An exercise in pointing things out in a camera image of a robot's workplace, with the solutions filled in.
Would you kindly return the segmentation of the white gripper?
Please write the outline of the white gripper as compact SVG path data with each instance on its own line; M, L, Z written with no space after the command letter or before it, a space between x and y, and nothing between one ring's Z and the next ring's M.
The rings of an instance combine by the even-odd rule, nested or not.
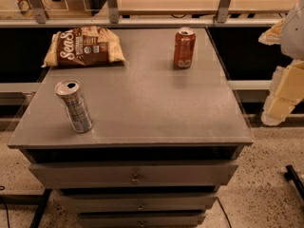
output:
M275 126L283 123L304 100L304 0L298 0L281 19L263 32L258 41L272 46L281 43L281 51L293 59L287 67L278 66L270 83L261 120Z

